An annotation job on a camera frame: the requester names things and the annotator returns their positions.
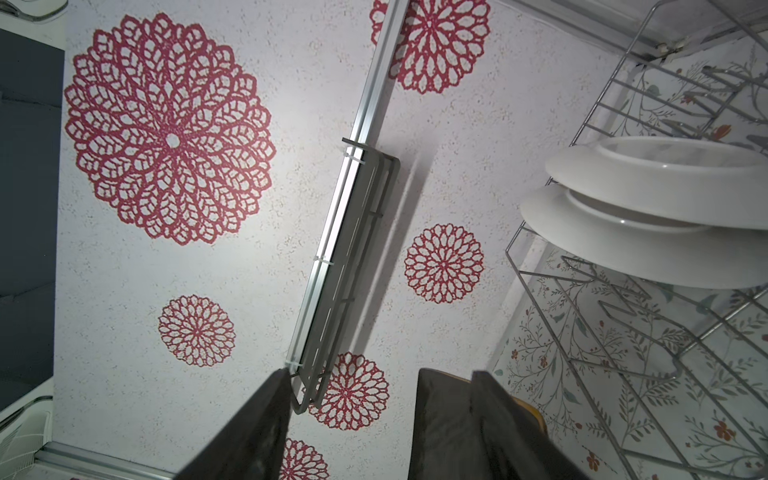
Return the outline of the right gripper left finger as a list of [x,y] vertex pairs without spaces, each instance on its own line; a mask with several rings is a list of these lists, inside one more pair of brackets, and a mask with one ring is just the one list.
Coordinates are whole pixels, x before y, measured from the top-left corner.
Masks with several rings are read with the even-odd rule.
[[289,370],[273,372],[177,480],[277,479],[292,414]]

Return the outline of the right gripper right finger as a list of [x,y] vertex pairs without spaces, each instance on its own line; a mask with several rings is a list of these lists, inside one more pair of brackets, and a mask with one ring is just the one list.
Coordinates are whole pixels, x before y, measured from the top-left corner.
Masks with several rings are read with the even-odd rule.
[[470,406],[494,479],[587,477],[489,373],[472,374]]

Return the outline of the black square plate yellow rim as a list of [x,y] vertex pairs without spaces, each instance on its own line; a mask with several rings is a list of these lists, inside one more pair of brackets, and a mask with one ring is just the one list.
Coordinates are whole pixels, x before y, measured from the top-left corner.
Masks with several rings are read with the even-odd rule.
[[470,379],[423,368],[418,373],[409,479],[520,479],[505,429],[541,422],[485,372]]

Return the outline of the round plate red rim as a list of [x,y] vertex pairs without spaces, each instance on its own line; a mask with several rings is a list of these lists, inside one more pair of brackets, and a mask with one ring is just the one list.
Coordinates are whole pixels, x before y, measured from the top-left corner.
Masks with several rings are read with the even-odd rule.
[[767,157],[724,143],[615,137],[545,162],[559,184],[643,214],[714,227],[767,228]]

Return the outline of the white round plate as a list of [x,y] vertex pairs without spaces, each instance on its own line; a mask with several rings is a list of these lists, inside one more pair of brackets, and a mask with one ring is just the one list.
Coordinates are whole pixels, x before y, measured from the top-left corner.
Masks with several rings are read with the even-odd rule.
[[767,282],[767,234],[674,222],[589,199],[559,185],[521,203],[540,236],[603,267],[693,288],[740,289]]

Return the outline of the grey wall shelf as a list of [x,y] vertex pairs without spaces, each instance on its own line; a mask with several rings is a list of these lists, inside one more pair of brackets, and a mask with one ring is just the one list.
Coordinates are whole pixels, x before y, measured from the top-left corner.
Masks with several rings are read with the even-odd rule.
[[287,351],[303,414],[321,405],[400,170],[398,158],[345,138],[343,164]]

